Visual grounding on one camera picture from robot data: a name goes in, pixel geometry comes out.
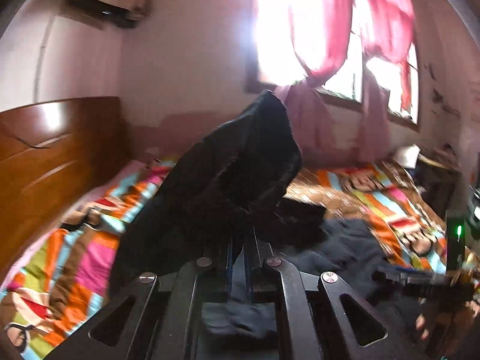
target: wall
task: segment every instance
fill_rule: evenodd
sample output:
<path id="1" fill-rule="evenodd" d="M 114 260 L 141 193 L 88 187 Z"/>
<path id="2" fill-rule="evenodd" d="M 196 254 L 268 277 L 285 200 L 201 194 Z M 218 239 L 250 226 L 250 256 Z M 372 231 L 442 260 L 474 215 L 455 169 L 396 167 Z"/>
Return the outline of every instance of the wall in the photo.
<path id="1" fill-rule="evenodd" d="M 182 152 L 255 95 L 243 91 L 252 0 L 154 0 L 152 16 L 123 39 L 121 96 L 139 158 Z M 430 7 L 414 0 L 422 65 L 445 76 Z M 392 147 L 437 144 L 433 80 L 421 71 L 421 134 L 391 124 Z M 340 147 L 356 138 L 361 115 L 329 106 Z"/>
<path id="2" fill-rule="evenodd" d="M 0 111 L 119 94 L 122 31 L 59 16 L 61 1 L 27 0 L 0 38 Z"/>

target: wooden headboard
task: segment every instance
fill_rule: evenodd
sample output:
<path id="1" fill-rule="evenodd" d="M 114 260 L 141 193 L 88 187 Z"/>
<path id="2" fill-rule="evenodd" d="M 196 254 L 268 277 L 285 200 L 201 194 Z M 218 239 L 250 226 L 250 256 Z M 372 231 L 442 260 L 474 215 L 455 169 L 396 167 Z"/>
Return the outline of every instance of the wooden headboard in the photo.
<path id="1" fill-rule="evenodd" d="M 130 158 L 117 97 L 0 112 L 0 276 L 35 237 Z"/>

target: bed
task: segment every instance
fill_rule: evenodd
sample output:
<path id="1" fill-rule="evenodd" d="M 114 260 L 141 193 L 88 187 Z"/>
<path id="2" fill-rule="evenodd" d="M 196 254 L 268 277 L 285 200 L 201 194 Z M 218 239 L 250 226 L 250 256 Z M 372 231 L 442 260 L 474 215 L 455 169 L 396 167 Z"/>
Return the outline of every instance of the bed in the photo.
<path id="1" fill-rule="evenodd" d="M 2 112 L 0 126 L 1 348 L 39 360 L 108 301 L 119 239 L 174 162 L 131 160 L 118 98 L 22 107 Z M 395 162 L 302 169 L 286 197 L 365 221 L 392 264 L 445 273 L 444 223 Z"/>

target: window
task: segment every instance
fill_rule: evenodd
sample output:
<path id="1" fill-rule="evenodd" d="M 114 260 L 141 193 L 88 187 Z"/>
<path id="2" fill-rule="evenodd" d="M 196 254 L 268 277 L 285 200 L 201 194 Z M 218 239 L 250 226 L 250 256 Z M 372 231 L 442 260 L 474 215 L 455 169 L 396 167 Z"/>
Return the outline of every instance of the window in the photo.
<path id="1" fill-rule="evenodd" d="M 257 0 L 257 17 L 255 41 L 258 56 L 257 77 L 261 83 L 270 85 L 289 85 L 306 77 L 300 63 L 297 61 L 290 38 L 288 21 L 288 6 L 284 0 Z M 366 63 L 362 54 L 362 42 L 359 29 L 359 14 L 361 10 L 353 7 L 352 29 L 347 58 L 339 71 L 325 85 L 318 88 L 319 92 L 330 98 L 343 98 L 362 102 L 362 72 L 369 69 L 378 84 L 389 90 L 388 108 L 394 116 L 418 121 L 419 81 L 416 47 L 411 45 L 403 72 L 399 65 L 372 58 Z M 408 101 L 402 101 L 402 94 Z"/>

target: metal screw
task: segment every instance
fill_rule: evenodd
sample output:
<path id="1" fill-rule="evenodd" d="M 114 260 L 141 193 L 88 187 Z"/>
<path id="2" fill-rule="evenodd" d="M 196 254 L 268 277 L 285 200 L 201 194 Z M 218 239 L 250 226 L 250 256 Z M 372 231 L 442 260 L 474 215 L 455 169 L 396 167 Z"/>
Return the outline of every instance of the metal screw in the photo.
<path id="1" fill-rule="evenodd" d="M 276 267 L 280 264 L 282 264 L 282 260 L 279 259 L 279 257 L 270 257 L 269 259 L 267 259 L 268 266 Z"/>
<path id="2" fill-rule="evenodd" d="M 323 281 L 332 284 L 332 283 L 335 283 L 338 280 L 338 276 L 337 276 L 337 274 L 335 274 L 333 272 L 323 272 L 322 273 L 322 279 L 323 279 Z"/>
<path id="3" fill-rule="evenodd" d="M 212 264 L 212 259 L 210 257 L 200 257 L 197 260 L 197 265 L 202 268 L 207 268 L 207 266 L 210 266 L 211 264 Z"/>
<path id="4" fill-rule="evenodd" d="M 155 274 L 151 272 L 142 273 L 139 277 L 140 283 L 148 284 L 155 280 Z"/>

